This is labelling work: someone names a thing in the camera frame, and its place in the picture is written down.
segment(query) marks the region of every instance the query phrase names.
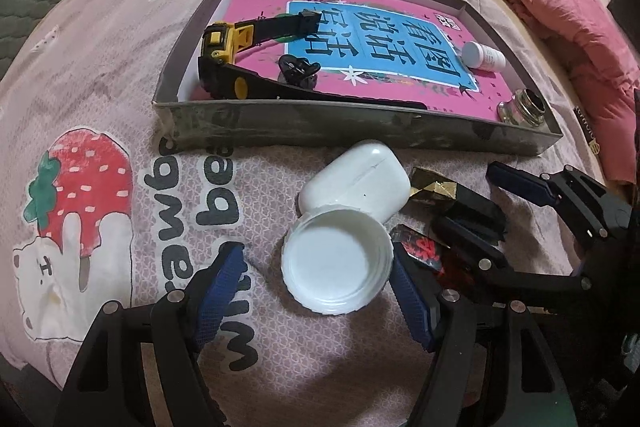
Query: cartoon bear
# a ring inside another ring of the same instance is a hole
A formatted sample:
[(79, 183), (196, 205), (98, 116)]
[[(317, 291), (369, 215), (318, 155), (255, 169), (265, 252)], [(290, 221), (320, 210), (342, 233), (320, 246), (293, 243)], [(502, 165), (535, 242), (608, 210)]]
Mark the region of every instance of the cartoon bear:
[(131, 304), (132, 172), (106, 134), (73, 129), (44, 153), (23, 217), (38, 236), (14, 250), (24, 330), (81, 342), (100, 307)]

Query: white lid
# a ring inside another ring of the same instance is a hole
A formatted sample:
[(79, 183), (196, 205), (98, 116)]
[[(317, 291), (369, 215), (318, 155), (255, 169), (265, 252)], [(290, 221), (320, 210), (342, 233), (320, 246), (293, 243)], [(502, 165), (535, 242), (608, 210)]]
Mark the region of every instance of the white lid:
[(382, 290), (391, 272), (391, 238), (369, 214), (327, 205), (304, 214), (282, 245), (284, 283), (312, 311), (356, 311)]
[(484, 60), (484, 51), (477, 42), (465, 42), (460, 58), (467, 68), (477, 68)]
[(352, 206), (384, 223), (409, 199), (411, 183), (393, 151), (375, 140), (351, 149), (306, 182), (298, 196), (303, 214), (326, 204)]

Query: blue label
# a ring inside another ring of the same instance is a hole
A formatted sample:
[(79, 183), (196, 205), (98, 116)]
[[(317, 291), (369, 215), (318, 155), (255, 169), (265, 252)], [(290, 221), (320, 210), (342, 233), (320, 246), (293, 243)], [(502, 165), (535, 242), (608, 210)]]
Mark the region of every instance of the blue label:
[(416, 17), (358, 6), (290, 1), (288, 13), (322, 12), (318, 33), (288, 42), (285, 52), (323, 70), (410, 76), (478, 90), (473, 76), (438, 27)]

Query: blue gripper pad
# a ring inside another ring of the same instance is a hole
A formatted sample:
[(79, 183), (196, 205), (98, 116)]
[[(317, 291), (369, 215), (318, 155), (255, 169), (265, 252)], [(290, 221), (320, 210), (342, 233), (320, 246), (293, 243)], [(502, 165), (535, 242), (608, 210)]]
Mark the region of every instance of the blue gripper pad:
[(389, 282), (400, 305), (404, 321), (409, 327), (412, 339), (422, 344), (422, 347), (427, 351), (432, 351), (433, 335), (430, 329), (428, 309), (420, 299), (418, 291), (397, 258), (394, 258)]
[(194, 336), (198, 349), (202, 349), (218, 333), (226, 307), (236, 295), (240, 276), (247, 270), (242, 249), (243, 246), (238, 245), (231, 250), (200, 303), (198, 328)]

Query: bedsheet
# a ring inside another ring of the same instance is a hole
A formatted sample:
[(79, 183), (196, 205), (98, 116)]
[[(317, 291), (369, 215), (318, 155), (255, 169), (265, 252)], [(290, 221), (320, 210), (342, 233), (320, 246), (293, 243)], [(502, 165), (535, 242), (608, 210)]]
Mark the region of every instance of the bedsheet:
[[(225, 241), (241, 241), (240, 290), (199, 360), (229, 425), (400, 425), (431, 359), (389, 286), (358, 312), (324, 317), (300, 307), (280, 276), (296, 195), (342, 151), (181, 152), (161, 136), (150, 100), (200, 1), (63, 0), (0, 83), (0, 351), (62, 386), (103, 302), (154, 302), (184, 287)], [(434, 169), (500, 204), (516, 269), (569, 273), (577, 258), (558, 216), (491, 188), (484, 172), (492, 160), (534, 174), (569, 163), (602, 179), (597, 162), (572, 104), (510, 16), (494, 0), (465, 1), (514, 49), (564, 138), (537, 158), (395, 152), (407, 172)], [(407, 206), (386, 225), (423, 230), (427, 218)]]

